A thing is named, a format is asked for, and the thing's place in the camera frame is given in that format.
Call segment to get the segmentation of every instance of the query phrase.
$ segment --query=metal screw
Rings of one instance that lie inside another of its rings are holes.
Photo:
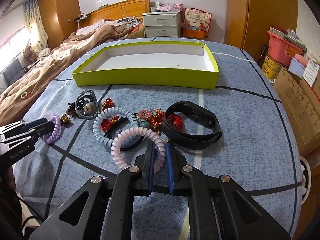
[[[131,166],[130,168],[129,168],[129,171],[130,172],[138,172],[139,171],[139,167],[138,166]]]
[[[185,165],[185,166],[183,166],[182,169],[183,169],[184,171],[186,171],[186,172],[192,171],[192,167],[191,167],[190,165]]]
[[[229,182],[231,179],[230,179],[230,177],[229,177],[228,175],[222,175],[222,176],[221,176],[221,180],[222,180],[223,182]]]
[[[94,176],[92,179],[91,179],[91,182],[92,183],[99,183],[101,181],[101,177],[99,176]]]

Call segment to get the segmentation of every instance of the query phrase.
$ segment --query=wooden headboard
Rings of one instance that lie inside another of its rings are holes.
[[[80,21],[80,27],[92,25],[102,19],[117,20],[129,16],[142,19],[142,14],[150,11],[150,0],[127,0],[95,10],[91,17]]]

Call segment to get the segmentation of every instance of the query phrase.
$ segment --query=pink plastic bin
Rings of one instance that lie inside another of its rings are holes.
[[[268,31],[270,35],[268,54],[283,65],[289,66],[295,54],[302,54],[302,49]]]

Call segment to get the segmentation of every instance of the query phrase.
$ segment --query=window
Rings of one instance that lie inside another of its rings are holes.
[[[0,46],[0,71],[25,49],[29,39],[30,33],[23,27]]]

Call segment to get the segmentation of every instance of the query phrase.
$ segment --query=brown blanket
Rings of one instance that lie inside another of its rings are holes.
[[[123,37],[131,29],[125,29],[125,25],[102,25],[85,35],[70,35],[44,60],[37,63],[26,75],[1,94],[0,126],[21,120],[47,85],[86,52],[106,40]],[[30,92],[30,97],[22,99],[20,95],[23,92]]]

